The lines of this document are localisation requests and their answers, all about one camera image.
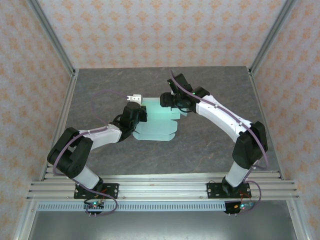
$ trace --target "black mounting bracket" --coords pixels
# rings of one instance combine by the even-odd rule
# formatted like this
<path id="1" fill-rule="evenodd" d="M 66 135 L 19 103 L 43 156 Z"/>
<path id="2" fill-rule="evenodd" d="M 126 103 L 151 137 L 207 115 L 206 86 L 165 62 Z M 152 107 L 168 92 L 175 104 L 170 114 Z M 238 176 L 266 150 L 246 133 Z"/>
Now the black mounting bracket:
<path id="1" fill-rule="evenodd" d="M 248 199 L 248 196 L 252 197 L 249 183 L 242 183 L 235 191 L 226 193 L 221 182 L 208 182 L 206 184 L 206 193 L 208 199 Z"/>
<path id="2" fill-rule="evenodd" d="M 118 198 L 119 193 L 119 184 L 118 183 L 103 183 L 102 184 L 102 191 L 104 191 L 104 194 L 108 194 L 111 197 L 114 197 L 115 199 Z M 107 197 L 104 197 L 102 195 L 95 195 L 94 193 L 85 190 L 80 185 L 75 185 L 74 190 L 74 199 L 108 199 Z"/>

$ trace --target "gray stone surface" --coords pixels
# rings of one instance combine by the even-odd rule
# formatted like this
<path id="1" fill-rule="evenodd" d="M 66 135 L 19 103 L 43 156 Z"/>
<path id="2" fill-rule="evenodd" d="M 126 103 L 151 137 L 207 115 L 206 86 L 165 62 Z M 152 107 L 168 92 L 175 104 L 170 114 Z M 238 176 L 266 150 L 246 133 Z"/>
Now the gray stone surface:
<path id="1" fill-rule="evenodd" d="M 244 66 L 175 67 L 193 88 L 207 89 L 221 104 L 251 122 L 262 121 L 258 103 Z M 102 89 L 125 95 L 159 97 L 169 92 L 168 68 L 81 69 L 77 78 L 66 127 L 88 130 L 101 127 L 92 116 L 91 97 Z M 113 93 L 95 99 L 97 114 L 110 122 L 121 114 L 127 101 Z M 273 146 L 268 141 L 270 170 L 279 170 Z M 139 141 L 130 136 L 123 142 L 95 149 L 87 165 L 98 175 L 173 174 L 228 172 L 233 141 L 206 118 L 189 113 L 178 120 L 171 141 Z"/>

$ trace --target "patterned wallpaper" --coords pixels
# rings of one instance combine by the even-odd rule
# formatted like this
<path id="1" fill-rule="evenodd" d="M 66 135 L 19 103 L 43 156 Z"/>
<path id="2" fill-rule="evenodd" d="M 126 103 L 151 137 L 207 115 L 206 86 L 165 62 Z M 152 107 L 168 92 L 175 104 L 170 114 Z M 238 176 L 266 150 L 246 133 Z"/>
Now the patterned wallpaper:
<path id="1" fill-rule="evenodd" d="M 75 68 L 250 66 L 285 0 L 39 0 Z"/>
<path id="2" fill-rule="evenodd" d="M 0 1 L 0 239 L 38 180 L 70 79 L 26 0 Z"/>
<path id="3" fill-rule="evenodd" d="M 300 0 L 255 75 L 270 134 L 320 238 L 320 4 Z"/>

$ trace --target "wall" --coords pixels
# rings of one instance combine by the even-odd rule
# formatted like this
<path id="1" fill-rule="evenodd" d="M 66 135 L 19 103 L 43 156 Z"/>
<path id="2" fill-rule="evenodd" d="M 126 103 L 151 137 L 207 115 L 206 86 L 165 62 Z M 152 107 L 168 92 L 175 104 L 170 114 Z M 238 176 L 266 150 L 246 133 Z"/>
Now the wall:
<path id="1" fill-rule="evenodd" d="M 26 0 L 0 2 L 0 239 L 38 180 L 70 79 Z"/>
<path id="2" fill-rule="evenodd" d="M 250 66 L 285 0 L 40 0 L 75 68 Z"/>
<path id="3" fill-rule="evenodd" d="M 300 0 L 255 75 L 285 176 L 320 237 L 320 4 Z"/>

